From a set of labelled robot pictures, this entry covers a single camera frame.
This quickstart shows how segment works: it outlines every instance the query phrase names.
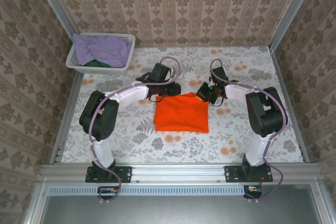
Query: cable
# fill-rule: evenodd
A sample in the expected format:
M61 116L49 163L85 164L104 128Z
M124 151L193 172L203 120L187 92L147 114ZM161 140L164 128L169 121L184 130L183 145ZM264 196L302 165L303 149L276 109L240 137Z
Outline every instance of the cable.
M119 178L119 176L118 176L114 171L108 169L107 167L104 167L103 164L99 161L99 159L98 159L98 157L97 157L97 154L96 154L96 151L95 151L94 146L93 146L94 142L96 141L96 140L92 139L92 128L93 128L93 124L94 124L95 119L96 119L96 117L97 117L97 115L98 115L98 112L99 112L100 108L103 106L103 104L104 104L108 99L110 99L111 97L113 97L113 96L117 95L118 93L120 93L120 92L122 92L122 91L128 89L129 87L142 87L142 86L147 86L147 85L151 85L151 86L161 86L161 85L167 85L167 84L170 84L170 83L174 82L175 80L177 80L178 77L179 77L180 74L181 74L181 64L180 64L179 61L176 60L174 57L170 57L170 56L163 57L163 58L160 60L160 63L162 63L165 59L172 59L172 60L174 60L174 61L177 63L177 70L178 70L178 73L177 73L177 75L176 75L173 79L171 79L171 80L169 80L169 81L166 81L166 82L159 82L159 83L156 83L156 82L152 82L152 83L136 83L136 84L129 85L129 86L125 87L125 88L122 88L122 89L120 89L120 90L118 90L118 91L116 91L116 92L113 92L113 93L109 94L108 96L106 96L106 97L99 103L99 105L97 106L97 108L96 108L96 110L95 110L95 112L94 112L94 114L93 114L93 116L92 116L92 119L91 119L91 122L90 122L90 126L89 126L89 140L90 140L90 142L91 142L91 150L92 150L93 156L94 156L94 158L95 158L95 159L94 159L94 160L95 160L95 163L96 163L100 168L104 169L105 171L111 173L114 177L116 177L117 180L118 180L118 184L119 184L119 185L118 185L118 190L117 190L116 194L115 194L114 196L112 196L112 198L109 199L109 201L114 200L114 199L116 198L116 196L120 193L120 190L121 190L121 179ZM98 197L99 197L100 201L102 202L103 199L101 198L101 192L100 192L100 194L99 194Z
M271 94L269 94L268 92L264 91L263 89L260 89L260 88L257 88L257 87L251 87L251 86L249 86L249 85L242 84L242 83L240 83L240 82L227 81L227 80L224 80L224 79L220 78L219 76L217 76L217 75L215 74L214 70L213 70L213 64L214 64L214 62L216 62L216 61L219 61L221 67L223 66L223 63L222 63L222 61L221 61L220 59L214 59L214 60L211 62L211 64L210 64L210 71L211 71L211 73L212 73L218 80L220 80L220 81L224 81L224 82L226 82L226 83L233 84L233 85L236 85L236 86L241 86L241 87L246 88L246 89L251 89L251 90L253 90L253 91L256 90L256 91L259 91L259 92L263 93L264 95L266 95L267 97L269 97L270 99L272 99L272 100L274 101L274 103L278 106L278 108L279 108L279 110L280 110L280 112L281 112L281 115L282 115L282 127L281 127L281 129L280 129L278 132L274 133L274 134L269 138L269 140L268 140L268 142L267 142L267 145L266 145L266 147L265 147L264 153L263 153L263 155L262 155L262 156L263 156L262 158L264 159L264 162L265 162L267 165L269 165L269 167L271 167L271 168L273 168L274 170L276 170L276 171L280 174L280 176L281 176L281 178L280 178L278 184L275 186L275 188L274 188L268 195L265 195L265 196L259 198L258 200L266 199L266 198L268 198L269 196L271 196L271 195L272 195L272 194L279 188L279 186L281 185L281 183L282 183L282 181L283 181L283 173L282 173L278 168L276 168L276 167L273 166L273 165L270 165L270 164L267 162L267 160L266 160L266 154L267 154L267 152L268 152L268 149L269 149L269 147L270 147L270 145L271 145L271 143L272 143L274 137L276 137L277 135L279 135L279 134L285 129L285 127L286 127L286 121L287 121L287 119L286 119L286 113L285 113L285 110L283 109L283 107L281 106L281 104L278 102L278 100L277 100L275 97L273 97Z

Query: white floral surface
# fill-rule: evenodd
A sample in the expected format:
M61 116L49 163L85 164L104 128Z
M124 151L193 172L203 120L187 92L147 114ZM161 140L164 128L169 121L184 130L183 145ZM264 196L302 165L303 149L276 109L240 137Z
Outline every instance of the white floral surface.
M261 88L273 86L284 104L267 47L137 48L126 76L85 74L62 162L92 160L88 136L78 122L91 92L122 88L150 72L164 56L173 56L182 65L183 73L178 79L182 93L196 92L204 81L208 81L210 62L220 58L230 80ZM175 65L171 60L164 63ZM254 134L249 126L246 108L235 101L225 100L220 107L209 107L209 134L156 132L154 112L155 103L149 100L136 102L118 112L116 127L108 138L118 163L240 162ZM268 159L271 162L303 162L291 122L281 136L275 138Z

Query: purple cloth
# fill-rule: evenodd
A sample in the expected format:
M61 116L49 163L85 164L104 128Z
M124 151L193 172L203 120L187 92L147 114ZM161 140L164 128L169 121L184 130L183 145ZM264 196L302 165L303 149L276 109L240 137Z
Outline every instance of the purple cloth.
M113 68L123 68L126 66L132 46L132 42L112 36L88 37L73 34L73 40L77 61L82 66L97 60Z

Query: gray floor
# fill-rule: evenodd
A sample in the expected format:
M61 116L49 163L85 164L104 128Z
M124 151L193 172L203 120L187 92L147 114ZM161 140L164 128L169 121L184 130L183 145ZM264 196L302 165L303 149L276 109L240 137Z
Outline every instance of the gray floor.
M92 196L49 197L41 223L318 224L309 186L281 186L258 203L242 196L120 196L108 204Z

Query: folded orange towel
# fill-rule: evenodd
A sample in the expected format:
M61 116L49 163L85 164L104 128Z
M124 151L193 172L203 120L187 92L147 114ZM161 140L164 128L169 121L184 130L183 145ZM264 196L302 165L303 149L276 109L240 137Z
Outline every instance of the folded orange towel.
M195 93L165 97L156 104L156 131L192 131L209 133L208 103L196 98Z

